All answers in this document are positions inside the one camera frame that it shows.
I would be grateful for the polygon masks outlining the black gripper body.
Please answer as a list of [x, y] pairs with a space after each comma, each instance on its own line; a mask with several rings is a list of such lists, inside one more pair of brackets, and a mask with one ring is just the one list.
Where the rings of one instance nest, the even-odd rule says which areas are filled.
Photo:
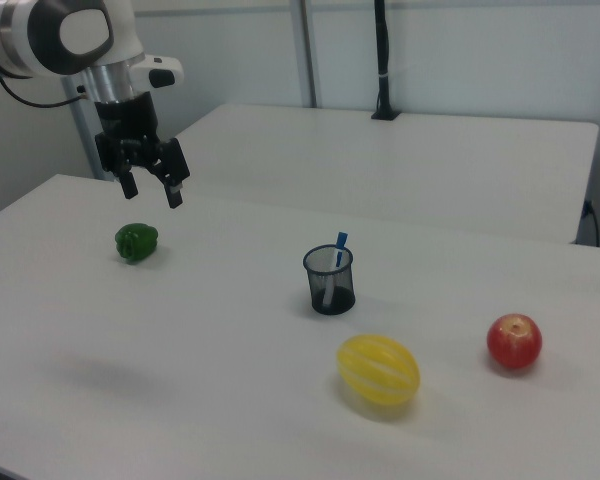
[[176, 186], [190, 176], [177, 139], [162, 140], [150, 93], [133, 99], [96, 104], [102, 132], [96, 147], [102, 168], [124, 186], [135, 183], [132, 169], [143, 168], [167, 186]]

